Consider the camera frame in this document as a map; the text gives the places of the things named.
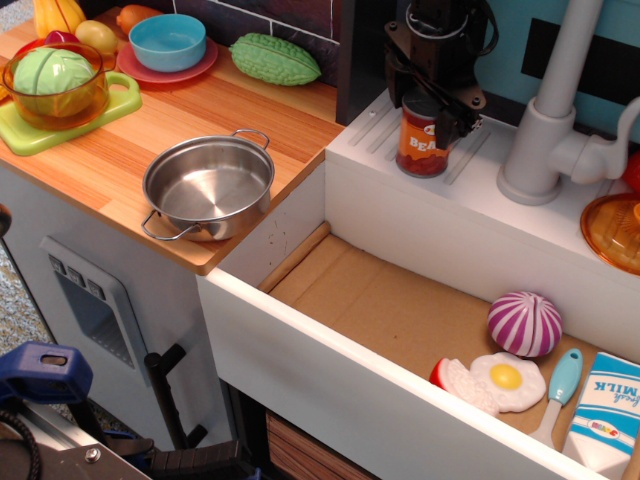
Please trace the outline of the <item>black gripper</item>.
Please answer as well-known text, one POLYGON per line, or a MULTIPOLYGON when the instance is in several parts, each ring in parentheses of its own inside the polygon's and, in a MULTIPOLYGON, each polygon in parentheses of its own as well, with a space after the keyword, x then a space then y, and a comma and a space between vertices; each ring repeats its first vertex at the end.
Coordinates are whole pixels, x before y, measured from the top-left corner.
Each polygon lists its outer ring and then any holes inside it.
POLYGON ((487 54, 485 1, 412 1, 402 20, 384 27, 390 100, 402 105, 419 87, 439 104, 436 147, 448 150, 480 124, 486 99, 475 75, 487 54))

